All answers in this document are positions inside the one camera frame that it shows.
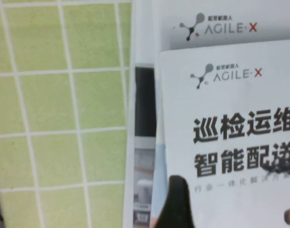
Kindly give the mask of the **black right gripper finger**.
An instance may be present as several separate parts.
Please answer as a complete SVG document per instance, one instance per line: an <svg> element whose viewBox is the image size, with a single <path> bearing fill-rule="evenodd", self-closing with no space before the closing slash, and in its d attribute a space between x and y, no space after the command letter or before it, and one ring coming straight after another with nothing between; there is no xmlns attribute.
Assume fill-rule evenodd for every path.
<svg viewBox="0 0 290 228"><path fill-rule="evenodd" d="M172 175L165 204L157 220L158 228L194 228L190 193L185 178Z"/></svg>

